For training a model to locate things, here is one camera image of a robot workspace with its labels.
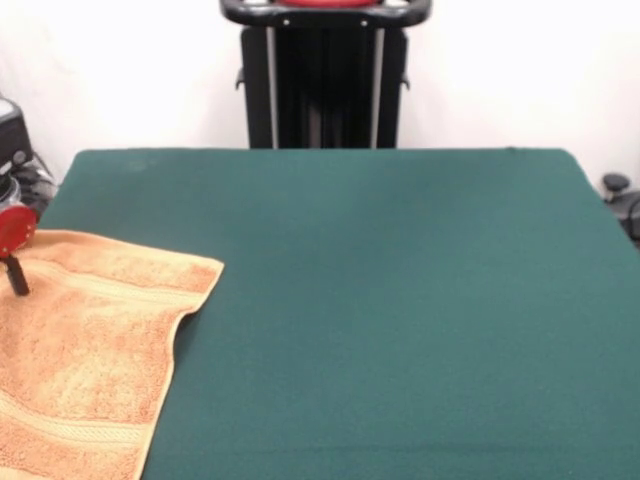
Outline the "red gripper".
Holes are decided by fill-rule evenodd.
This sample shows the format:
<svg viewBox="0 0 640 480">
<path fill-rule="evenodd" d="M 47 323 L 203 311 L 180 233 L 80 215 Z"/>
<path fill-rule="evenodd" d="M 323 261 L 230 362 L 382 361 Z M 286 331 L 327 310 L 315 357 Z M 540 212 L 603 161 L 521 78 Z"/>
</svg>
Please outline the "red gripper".
<svg viewBox="0 0 640 480">
<path fill-rule="evenodd" d="M 30 289 L 19 260 L 12 254 L 34 234 L 37 220 L 36 212 L 22 204 L 10 205 L 1 211 L 1 257 L 9 283 L 18 297 L 27 296 Z"/>
</svg>

